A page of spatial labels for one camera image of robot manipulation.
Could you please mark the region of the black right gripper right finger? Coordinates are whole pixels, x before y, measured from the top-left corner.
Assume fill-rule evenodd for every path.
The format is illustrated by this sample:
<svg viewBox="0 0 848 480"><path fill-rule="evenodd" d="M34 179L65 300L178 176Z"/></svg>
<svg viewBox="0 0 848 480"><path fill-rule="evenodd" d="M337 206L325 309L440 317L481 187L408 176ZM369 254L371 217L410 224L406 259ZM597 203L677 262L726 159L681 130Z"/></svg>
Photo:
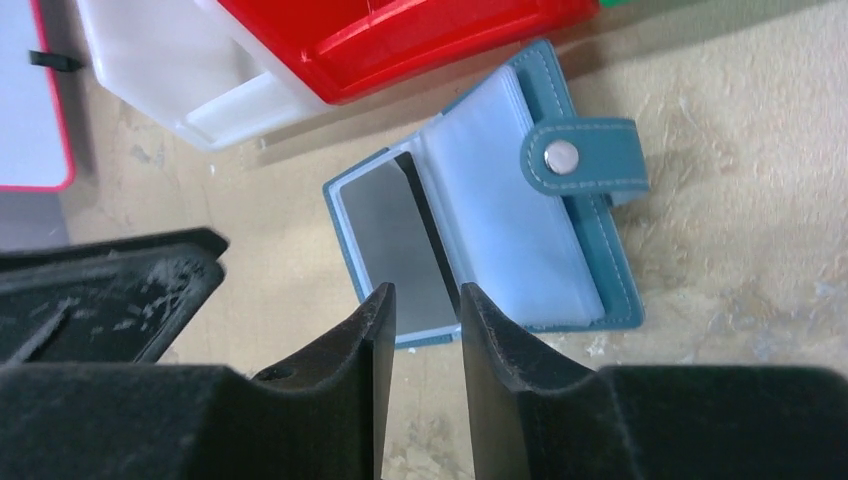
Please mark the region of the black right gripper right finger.
<svg viewBox="0 0 848 480"><path fill-rule="evenodd" d="M587 368L461 290L480 479L843 479L847 382L799 366Z"/></svg>

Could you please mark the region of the blue card holder wallet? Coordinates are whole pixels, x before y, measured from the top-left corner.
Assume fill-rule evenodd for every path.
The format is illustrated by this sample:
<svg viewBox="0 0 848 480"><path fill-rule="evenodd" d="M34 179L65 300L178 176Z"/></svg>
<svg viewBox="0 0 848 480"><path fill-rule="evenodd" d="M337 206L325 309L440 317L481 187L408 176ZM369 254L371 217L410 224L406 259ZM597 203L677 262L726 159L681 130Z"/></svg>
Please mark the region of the blue card holder wallet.
<svg viewBox="0 0 848 480"><path fill-rule="evenodd" d="M387 153L409 152L459 291L478 285L538 332L635 328L644 309L612 209L650 188L635 123L575 111L552 44L521 50L420 130L328 181L323 194L359 298L333 187Z"/></svg>

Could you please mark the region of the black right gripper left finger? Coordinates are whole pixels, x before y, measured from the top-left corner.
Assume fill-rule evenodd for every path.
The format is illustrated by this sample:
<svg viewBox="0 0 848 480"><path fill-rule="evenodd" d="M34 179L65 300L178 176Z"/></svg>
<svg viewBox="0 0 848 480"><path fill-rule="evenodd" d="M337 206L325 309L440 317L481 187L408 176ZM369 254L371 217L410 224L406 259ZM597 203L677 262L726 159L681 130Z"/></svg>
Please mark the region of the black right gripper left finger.
<svg viewBox="0 0 848 480"><path fill-rule="evenodd" d="M1 372L5 479L376 479L396 292L245 377L224 365L31 363Z"/></svg>

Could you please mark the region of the red plastic bin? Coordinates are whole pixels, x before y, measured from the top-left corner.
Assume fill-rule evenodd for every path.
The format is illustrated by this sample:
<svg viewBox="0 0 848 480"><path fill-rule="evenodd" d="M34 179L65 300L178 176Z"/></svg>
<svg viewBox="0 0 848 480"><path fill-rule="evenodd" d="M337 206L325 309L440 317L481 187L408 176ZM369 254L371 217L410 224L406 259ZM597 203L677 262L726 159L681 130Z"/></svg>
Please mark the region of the red plastic bin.
<svg viewBox="0 0 848 480"><path fill-rule="evenodd" d="M600 1L211 1L327 104L585 22Z"/></svg>

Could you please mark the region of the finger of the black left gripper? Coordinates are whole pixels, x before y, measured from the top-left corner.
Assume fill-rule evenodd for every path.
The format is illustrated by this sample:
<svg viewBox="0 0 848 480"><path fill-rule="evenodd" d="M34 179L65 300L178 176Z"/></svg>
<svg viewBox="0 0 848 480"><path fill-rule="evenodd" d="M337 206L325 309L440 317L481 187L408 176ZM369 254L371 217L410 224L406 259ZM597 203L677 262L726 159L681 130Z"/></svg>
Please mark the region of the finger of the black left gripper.
<svg viewBox="0 0 848 480"><path fill-rule="evenodd" d="M1 362L153 363L223 283L210 228L1 254Z"/></svg>

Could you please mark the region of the white plastic bin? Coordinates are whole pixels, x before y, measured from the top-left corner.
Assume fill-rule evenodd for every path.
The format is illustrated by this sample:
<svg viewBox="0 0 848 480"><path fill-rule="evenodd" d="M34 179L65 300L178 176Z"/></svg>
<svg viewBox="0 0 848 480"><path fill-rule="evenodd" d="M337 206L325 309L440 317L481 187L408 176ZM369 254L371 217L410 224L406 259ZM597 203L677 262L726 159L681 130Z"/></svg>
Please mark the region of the white plastic bin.
<svg viewBox="0 0 848 480"><path fill-rule="evenodd" d="M98 82L217 151L332 110L219 1L77 4Z"/></svg>

